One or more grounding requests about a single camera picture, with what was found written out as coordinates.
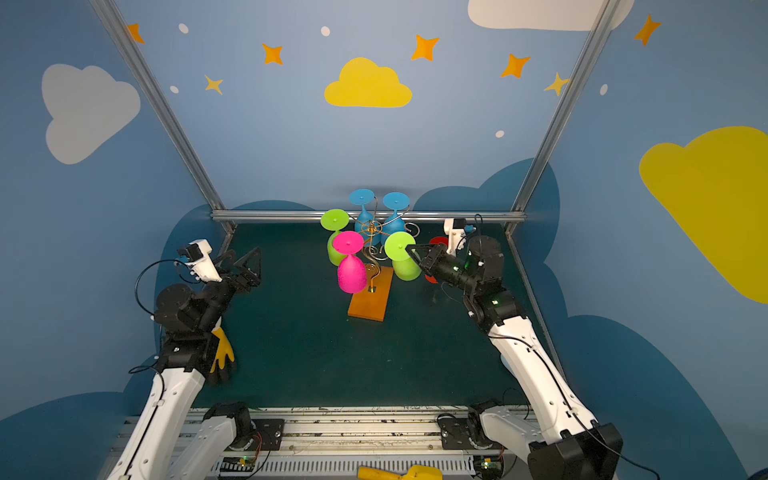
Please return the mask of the red wine glass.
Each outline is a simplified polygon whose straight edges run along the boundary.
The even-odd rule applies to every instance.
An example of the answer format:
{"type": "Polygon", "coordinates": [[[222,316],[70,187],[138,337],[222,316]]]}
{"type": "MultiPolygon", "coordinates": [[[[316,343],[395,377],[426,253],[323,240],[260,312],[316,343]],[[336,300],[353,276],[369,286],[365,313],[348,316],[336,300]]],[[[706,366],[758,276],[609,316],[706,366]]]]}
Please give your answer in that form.
{"type": "MultiPolygon", "coordinates": [[[[448,245],[448,238],[445,236],[434,237],[430,240],[431,245],[448,245]]],[[[425,279],[431,284],[437,284],[438,281],[435,277],[426,275],[425,279]]]]}

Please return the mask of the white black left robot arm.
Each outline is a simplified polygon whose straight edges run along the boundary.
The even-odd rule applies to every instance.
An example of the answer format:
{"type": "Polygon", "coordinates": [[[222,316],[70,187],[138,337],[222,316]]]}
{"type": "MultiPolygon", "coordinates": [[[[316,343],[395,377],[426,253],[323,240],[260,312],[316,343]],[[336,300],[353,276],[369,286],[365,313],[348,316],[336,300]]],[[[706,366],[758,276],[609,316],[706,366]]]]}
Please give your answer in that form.
{"type": "Polygon", "coordinates": [[[235,295],[262,281],[262,251],[241,258],[228,250],[217,258],[205,240],[178,251],[174,262],[188,269],[201,285],[163,289],[152,320],[165,336],[157,359],[148,366],[153,382],[130,439],[109,476],[112,479],[204,479],[228,449],[260,448],[260,435],[243,402],[216,404],[179,456],[173,454],[190,408],[205,383],[231,377],[234,350],[222,327],[235,295]]]}

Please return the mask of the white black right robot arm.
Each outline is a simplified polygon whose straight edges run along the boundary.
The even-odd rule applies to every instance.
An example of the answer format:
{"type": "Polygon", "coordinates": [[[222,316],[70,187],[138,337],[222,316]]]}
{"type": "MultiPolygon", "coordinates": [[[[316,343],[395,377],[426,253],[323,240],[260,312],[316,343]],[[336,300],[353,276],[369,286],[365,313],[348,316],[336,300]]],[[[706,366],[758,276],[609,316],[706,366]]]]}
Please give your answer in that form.
{"type": "Polygon", "coordinates": [[[462,290],[469,317],[499,351],[535,416],[528,422],[508,406],[474,408],[468,417],[471,441],[504,447],[534,479],[614,478],[623,439],[577,398],[539,343],[531,320],[504,285],[500,243],[482,235],[467,249],[459,259],[442,244],[405,248],[426,275],[462,290]]]}

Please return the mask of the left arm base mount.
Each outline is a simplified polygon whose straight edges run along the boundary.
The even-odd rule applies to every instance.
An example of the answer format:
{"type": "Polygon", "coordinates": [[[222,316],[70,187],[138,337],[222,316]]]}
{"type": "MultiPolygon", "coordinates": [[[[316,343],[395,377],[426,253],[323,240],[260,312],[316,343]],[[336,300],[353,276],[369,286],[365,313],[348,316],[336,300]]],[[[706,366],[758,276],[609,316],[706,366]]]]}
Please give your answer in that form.
{"type": "Polygon", "coordinates": [[[285,420],[280,418],[252,418],[245,402],[218,403],[206,411],[204,420],[227,418],[234,421],[234,440],[231,451],[276,451],[280,449],[285,420]]]}

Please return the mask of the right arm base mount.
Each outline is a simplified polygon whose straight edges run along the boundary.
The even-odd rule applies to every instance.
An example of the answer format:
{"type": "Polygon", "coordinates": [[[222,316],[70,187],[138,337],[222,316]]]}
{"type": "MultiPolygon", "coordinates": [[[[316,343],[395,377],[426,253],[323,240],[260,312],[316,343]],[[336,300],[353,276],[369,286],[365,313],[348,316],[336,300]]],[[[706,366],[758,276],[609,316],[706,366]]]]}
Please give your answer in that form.
{"type": "Polygon", "coordinates": [[[442,412],[436,417],[444,450],[501,450],[502,443],[487,437],[481,424],[481,414],[493,407],[502,407],[496,400],[470,405],[464,416],[442,412]]]}

